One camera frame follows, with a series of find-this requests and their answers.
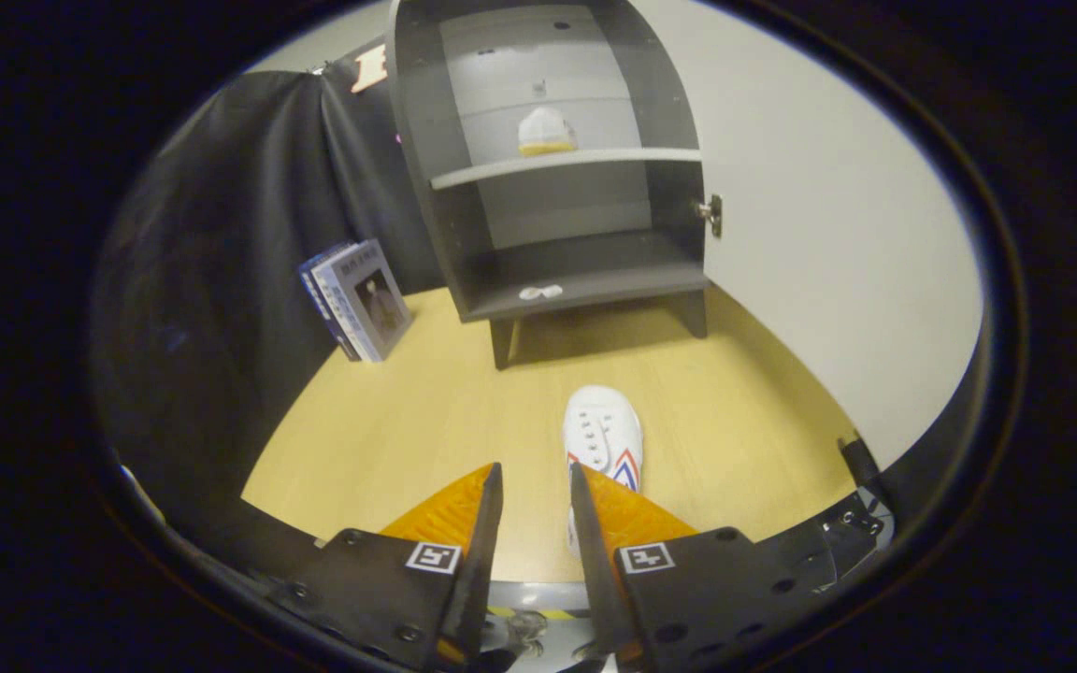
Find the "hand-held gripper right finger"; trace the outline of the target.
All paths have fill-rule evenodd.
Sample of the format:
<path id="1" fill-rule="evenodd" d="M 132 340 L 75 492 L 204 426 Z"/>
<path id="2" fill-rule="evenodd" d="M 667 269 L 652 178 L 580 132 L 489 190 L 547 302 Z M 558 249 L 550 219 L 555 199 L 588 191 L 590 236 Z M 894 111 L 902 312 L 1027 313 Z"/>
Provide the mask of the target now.
<path id="1" fill-rule="evenodd" d="M 596 647 L 621 669 L 752 669 L 889 549 L 895 521 L 859 487 L 820 515 L 752 541 L 697 531 L 649 497 L 574 465 L 571 503 Z"/>

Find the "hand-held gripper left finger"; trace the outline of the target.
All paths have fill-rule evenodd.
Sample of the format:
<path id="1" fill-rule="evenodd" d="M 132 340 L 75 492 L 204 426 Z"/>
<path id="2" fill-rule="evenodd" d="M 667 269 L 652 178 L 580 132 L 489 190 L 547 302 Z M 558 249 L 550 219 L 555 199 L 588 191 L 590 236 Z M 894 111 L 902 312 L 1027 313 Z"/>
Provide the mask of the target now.
<path id="1" fill-rule="evenodd" d="M 378 664 L 463 672 L 481 648 L 503 468 L 482 465 L 379 532 L 342 529 L 269 599 Z"/>

